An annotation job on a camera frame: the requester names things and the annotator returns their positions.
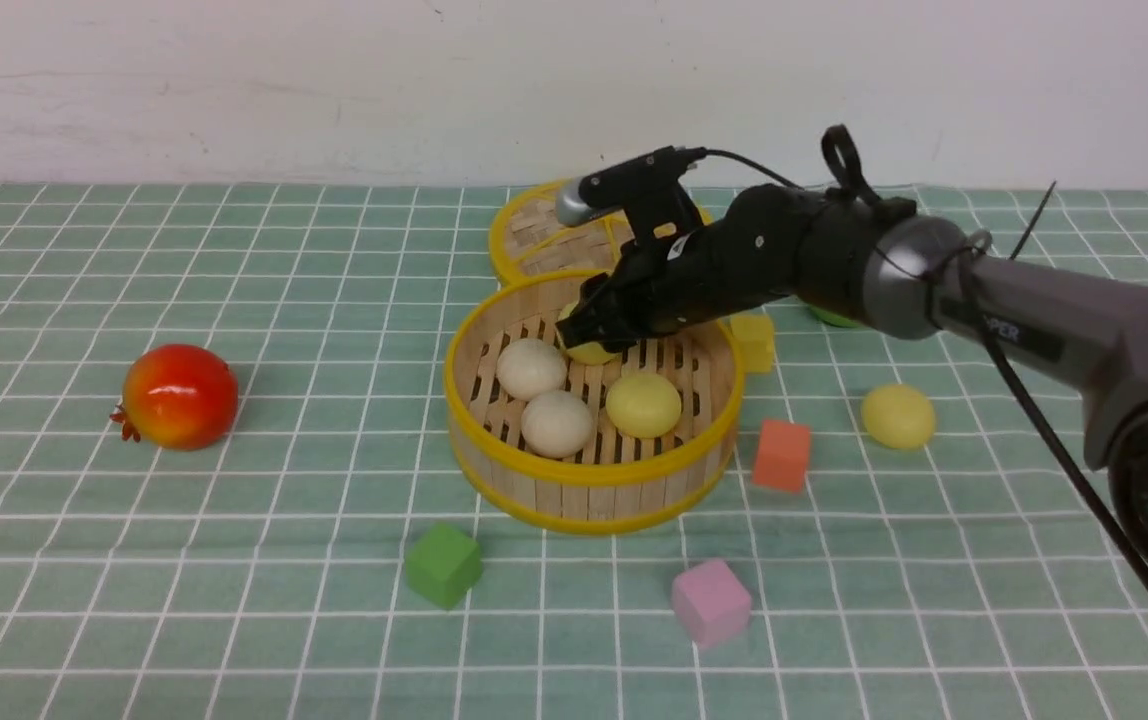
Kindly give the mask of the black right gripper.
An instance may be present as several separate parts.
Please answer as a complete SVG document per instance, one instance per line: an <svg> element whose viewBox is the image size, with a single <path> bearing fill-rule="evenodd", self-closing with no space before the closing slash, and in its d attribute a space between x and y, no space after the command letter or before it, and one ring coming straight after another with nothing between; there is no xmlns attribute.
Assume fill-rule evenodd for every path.
<svg viewBox="0 0 1148 720"><path fill-rule="evenodd" d="M612 274L580 282L571 313L557 320L565 348L610 354L701 322L802 291L806 247L825 212L822 193L754 186L724 217L674 240L638 243Z"/></svg>

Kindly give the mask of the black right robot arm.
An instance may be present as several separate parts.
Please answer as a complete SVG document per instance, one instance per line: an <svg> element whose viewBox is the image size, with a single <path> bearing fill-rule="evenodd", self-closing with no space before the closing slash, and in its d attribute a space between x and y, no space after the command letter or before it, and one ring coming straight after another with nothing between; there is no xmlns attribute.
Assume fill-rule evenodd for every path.
<svg viewBox="0 0 1148 720"><path fill-rule="evenodd" d="M565 344L628 348L789 296L899 338L949 332L1083 400L1083 462L1104 469L1115 520L1148 562L1148 286L998 258L985 233L912 200L760 184L703 223L683 191L611 199L566 184L577 227L625 211L634 240L557 325Z"/></svg>

